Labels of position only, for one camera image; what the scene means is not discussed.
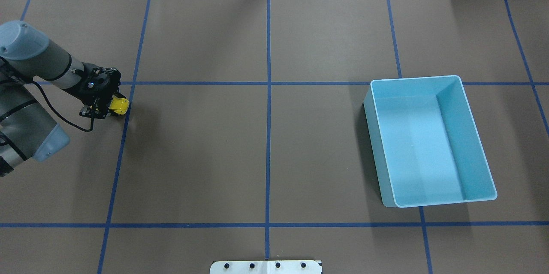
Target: blue tape line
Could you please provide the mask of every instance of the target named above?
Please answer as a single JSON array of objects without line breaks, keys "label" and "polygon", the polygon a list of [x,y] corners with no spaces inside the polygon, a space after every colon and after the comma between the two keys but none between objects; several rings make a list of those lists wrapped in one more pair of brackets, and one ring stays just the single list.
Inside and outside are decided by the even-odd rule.
[{"label": "blue tape line", "polygon": [[121,85],[137,86],[367,86],[367,81],[121,81]]},{"label": "blue tape line", "polygon": [[271,221],[271,0],[267,0],[267,144],[265,155],[265,260],[270,256]]},{"label": "blue tape line", "polygon": [[206,229],[206,228],[264,228],[264,223],[111,223],[111,228],[173,228],[173,229]]},{"label": "blue tape line", "polygon": [[29,5],[31,4],[31,0],[27,0],[27,3],[25,4],[25,9],[23,9],[23,13],[21,14],[21,21],[25,20],[25,16],[27,14],[27,10],[29,9]]},{"label": "blue tape line", "polygon": [[530,86],[530,82],[463,82],[464,86]]},{"label": "blue tape line", "polygon": [[0,223],[0,228],[104,228],[105,223]]},{"label": "blue tape line", "polygon": [[387,0],[387,9],[389,11],[389,23],[391,24],[392,47],[395,50],[396,69],[398,70],[398,78],[402,78],[400,70],[400,57],[398,56],[398,46],[396,45],[395,24],[392,21],[391,0]]},{"label": "blue tape line", "polygon": [[135,84],[137,86],[266,86],[267,82],[261,81],[122,81],[124,85]]},{"label": "blue tape line", "polygon": [[421,219],[421,231],[423,233],[423,246],[425,247],[425,258],[427,259],[427,270],[429,274],[433,274],[433,264],[431,263],[431,250],[429,249],[429,238],[427,237],[427,227],[425,225],[425,214],[423,206],[418,206],[419,217]]},{"label": "blue tape line", "polygon": [[[139,72],[139,61],[141,59],[141,49],[143,48],[143,40],[145,39],[145,30],[147,29],[147,19],[149,16],[150,6],[151,6],[151,0],[147,0],[147,6],[145,7],[145,16],[143,17],[143,26],[141,26],[141,37],[139,38],[139,47],[137,49],[136,64],[133,70],[133,78],[132,78],[133,84],[132,84],[132,88],[130,90],[130,96],[129,96],[130,102],[133,101],[133,93],[135,92],[135,81],[137,79],[137,73]],[[106,244],[109,238],[109,228],[110,228],[109,225],[112,219],[112,209],[114,207],[114,199],[116,197],[116,188],[118,187],[118,177],[120,175],[120,166],[122,165],[122,155],[124,153],[124,145],[126,143],[126,134],[128,131],[128,123],[130,121],[131,111],[132,111],[132,108],[130,106],[124,121],[124,129],[122,130],[122,139],[120,141],[120,150],[118,151],[118,161],[116,162],[116,171],[114,173],[114,180],[112,181],[112,191],[110,194],[109,211],[106,217],[106,227],[105,227],[105,233],[103,236],[103,244],[101,245],[101,254],[100,254],[100,261],[97,266],[97,274],[101,274],[103,270],[103,261],[105,258]]]},{"label": "blue tape line", "polygon": [[421,227],[421,223],[270,223],[271,228]]},{"label": "blue tape line", "polygon": [[110,231],[110,228],[107,225],[107,227],[105,227],[105,231],[103,233],[103,242],[101,244],[100,262],[97,266],[97,273],[98,274],[101,274],[101,272],[103,271],[103,262],[105,261],[106,241],[109,238],[109,231]]},{"label": "blue tape line", "polygon": [[526,61],[526,56],[524,55],[522,44],[520,43],[520,39],[518,38],[518,33],[516,32],[513,16],[511,15],[511,10],[509,7],[509,2],[507,0],[504,0],[504,2],[505,2],[505,8],[507,9],[507,16],[509,17],[509,22],[511,24],[511,28],[515,36],[516,45],[518,45],[518,50],[520,51],[520,56],[522,57],[524,68],[526,69],[528,79],[530,80],[530,84],[532,86],[532,91],[534,92],[534,97],[536,98],[537,108],[540,111],[541,119],[543,120],[543,125],[545,126],[545,131],[547,132],[547,136],[549,136],[549,124],[547,123],[547,118],[545,117],[545,113],[543,112],[543,106],[541,105],[540,97],[537,94],[536,86],[534,84],[534,79],[532,77],[532,73],[530,72],[530,67],[528,67],[528,61]]},{"label": "blue tape line", "polygon": [[370,85],[369,82],[361,82],[361,81],[351,81],[351,82],[345,82],[345,81],[290,81],[290,82],[271,82],[273,86],[368,86]]},{"label": "blue tape line", "polygon": [[[39,84],[51,84],[39,81]],[[121,81],[121,85],[136,86],[368,86],[369,81]],[[531,86],[530,82],[463,82],[465,86]],[[549,82],[534,82],[549,86]]]},{"label": "blue tape line", "polygon": [[[265,228],[266,223],[111,223],[110,228]],[[403,223],[269,223],[270,228],[498,227],[549,226],[549,221],[453,221]],[[0,223],[0,228],[105,228],[106,223]]]},{"label": "blue tape line", "polygon": [[427,227],[463,227],[463,226],[549,226],[549,221],[457,221],[425,223]]}]

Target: light blue bin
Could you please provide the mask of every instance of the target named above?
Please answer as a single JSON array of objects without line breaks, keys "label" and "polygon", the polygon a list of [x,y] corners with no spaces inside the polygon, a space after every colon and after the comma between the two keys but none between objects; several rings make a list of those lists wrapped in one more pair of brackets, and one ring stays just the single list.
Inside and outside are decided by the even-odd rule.
[{"label": "light blue bin", "polygon": [[385,206],[498,196],[458,76],[374,80],[364,108]]}]

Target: black cable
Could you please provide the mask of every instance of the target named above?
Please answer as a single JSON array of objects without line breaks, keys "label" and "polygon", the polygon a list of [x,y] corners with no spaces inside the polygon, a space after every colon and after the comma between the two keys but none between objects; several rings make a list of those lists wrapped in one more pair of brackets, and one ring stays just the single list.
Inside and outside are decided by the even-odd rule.
[{"label": "black cable", "polygon": [[76,127],[77,129],[80,129],[81,131],[84,131],[84,132],[90,132],[94,129],[94,114],[95,114],[95,108],[92,108],[92,111],[90,112],[90,117],[91,117],[91,120],[90,120],[90,128],[89,129],[84,129],[76,124],[74,124],[73,122],[67,120],[66,118],[64,118],[61,114],[59,114],[59,112],[57,112],[57,110],[55,110],[55,108],[53,108],[53,106],[51,105],[51,102],[49,102],[49,99],[48,97],[45,95],[45,92],[44,90],[42,89],[42,87],[36,82],[36,81],[31,81],[31,83],[33,85],[35,85],[39,90],[40,90],[40,93],[42,94],[42,96],[44,96],[44,100],[45,100],[45,103],[48,104],[49,108],[51,109],[51,111],[53,111],[53,113],[55,113],[56,116],[58,116],[60,119],[63,120],[63,122],[71,125],[72,127]]}]

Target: yellow object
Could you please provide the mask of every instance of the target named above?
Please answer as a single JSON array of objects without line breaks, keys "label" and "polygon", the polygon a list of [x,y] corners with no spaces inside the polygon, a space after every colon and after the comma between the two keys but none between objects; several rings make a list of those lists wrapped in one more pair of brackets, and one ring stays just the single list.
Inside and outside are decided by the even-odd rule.
[{"label": "yellow object", "polygon": [[112,97],[109,109],[116,114],[126,114],[130,107],[130,101],[126,98]]}]

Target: robotic arm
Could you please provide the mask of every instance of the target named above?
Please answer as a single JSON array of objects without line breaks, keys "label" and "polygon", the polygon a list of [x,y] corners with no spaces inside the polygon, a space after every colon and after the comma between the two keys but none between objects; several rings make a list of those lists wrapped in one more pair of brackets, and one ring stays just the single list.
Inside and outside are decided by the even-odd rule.
[{"label": "robotic arm", "polygon": [[93,129],[95,118],[125,114],[129,107],[118,91],[117,69],[82,63],[26,22],[0,25],[0,60],[0,176],[30,157],[44,161],[69,143],[59,124],[23,86],[39,86],[35,76],[84,103],[80,115],[90,118],[91,125],[83,131]]}]

